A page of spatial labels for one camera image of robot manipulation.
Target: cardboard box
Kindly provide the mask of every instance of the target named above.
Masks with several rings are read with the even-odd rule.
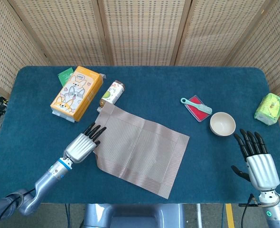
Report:
[[[102,84],[102,75],[78,66],[51,103],[52,113],[71,122],[79,121]]]

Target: robotic arm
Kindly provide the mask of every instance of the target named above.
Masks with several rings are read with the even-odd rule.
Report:
[[[261,204],[257,203],[252,194],[248,204],[253,200],[256,206],[263,208],[269,227],[280,228],[280,194],[275,191],[280,181],[273,158],[268,154],[265,143],[257,132],[254,136],[251,132],[240,129],[240,133],[244,141],[238,134],[234,134],[234,137],[238,141],[249,173],[240,171],[236,166],[232,166],[232,169],[261,192],[259,195]]]
[[[72,165],[82,162],[100,144],[100,141],[96,141],[96,139],[106,127],[98,131],[100,125],[93,128],[94,125],[95,123],[92,123],[83,133],[79,134],[66,147],[63,157],[59,158],[36,182],[34,197],[30,191],[20,189],[6,198],[0,199],[0,215],[3,213],[0,219],[10,217],[15,209],[19,209],[19,212],[25,216],[34,213],[55,184],[72,169]]]

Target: bottle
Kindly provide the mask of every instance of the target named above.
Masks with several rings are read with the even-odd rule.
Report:
[[[124,92],[124,90],[124,84],[118,80],[115,80],[105,92],[103,97],[100,99],[100,107],[98,107],[97,111],[100,112],[106,102],[115,104],[118,98]]]

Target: blue felt tablecloth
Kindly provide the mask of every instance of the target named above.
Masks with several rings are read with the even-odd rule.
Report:
[[[53,203],[215,203],[245,202],[251,184],[231,165],[246,171],[233,136],[219,137],[209,118],[199,123],[180,98],[197,95],[213,112],[227,112],[236,131],[258,131],[274,158],[280,178],[280,127],[253,118],[269,92],[264,73],[256,68],[87,66],[107,75],[81,121],[71,123],[51,114],[50,104],[61,89],[57,74],[67,66],[21,69],[11,93],[0,132],[0,197],[20,188],[31,189],[64,148],[93,122],[99,100],[114,80],[126,91],[116,105],[132,114],[190,136],[168,200],[97,168],[94,154],[77,164],[45,198]]]

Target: light blue comb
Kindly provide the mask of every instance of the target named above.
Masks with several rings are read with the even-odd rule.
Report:
[[[204,104],[196,104],[196,103],[193,103],[187,99],[185,99],[184,97],[182,97],[180,99],[180,102],[183,103],[183,104],[187,104],[187,105],[191,105],[193,107],[195,107],[196,109],[204,112],[204,113],[207,113],[207,114],[211,114],[212,113],[212,109]]]

